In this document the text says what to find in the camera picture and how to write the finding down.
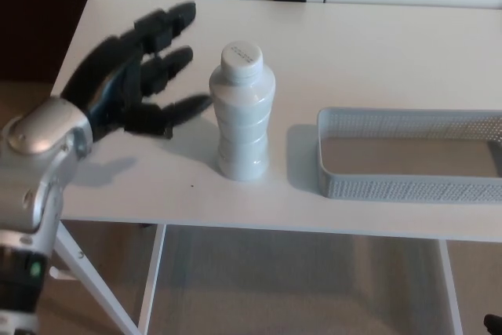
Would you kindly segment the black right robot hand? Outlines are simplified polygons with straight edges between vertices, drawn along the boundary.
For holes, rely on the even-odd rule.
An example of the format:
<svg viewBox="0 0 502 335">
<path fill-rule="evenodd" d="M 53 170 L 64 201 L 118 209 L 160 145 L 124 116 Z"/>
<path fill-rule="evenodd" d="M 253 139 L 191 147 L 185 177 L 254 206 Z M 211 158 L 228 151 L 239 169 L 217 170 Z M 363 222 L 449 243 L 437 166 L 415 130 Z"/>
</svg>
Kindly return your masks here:
<svg viewBox="0 0 502 335">
<path fill-rule="evenodd" d="M 487 314 L 483 319 L 483 324 L 491 335 L 502 335 L 502 317 L 494 314 Z"/>
</svg>

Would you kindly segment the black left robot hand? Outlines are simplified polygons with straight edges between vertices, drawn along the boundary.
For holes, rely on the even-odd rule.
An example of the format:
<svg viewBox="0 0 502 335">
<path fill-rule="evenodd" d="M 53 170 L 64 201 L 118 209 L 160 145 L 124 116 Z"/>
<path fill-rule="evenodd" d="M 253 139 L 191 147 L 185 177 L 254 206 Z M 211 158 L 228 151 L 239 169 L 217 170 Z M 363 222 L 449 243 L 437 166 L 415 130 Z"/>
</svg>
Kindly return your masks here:
<svg viewBox="0 0 502 335">
<path fill-rule="evenodd" d="M 195 19 L 194 2 L 157 9 L 137 20 L 132 29 L 103 40 L 77 67 L 61 97 L 82 111 L 94 141 L 117 129 L 171 139 L 173 129 L 212 104 L 198 93 L 165 107 L 147 102 L 164 91 L 193 59 L 189 46 L 160 56 Z"/>
</svg>

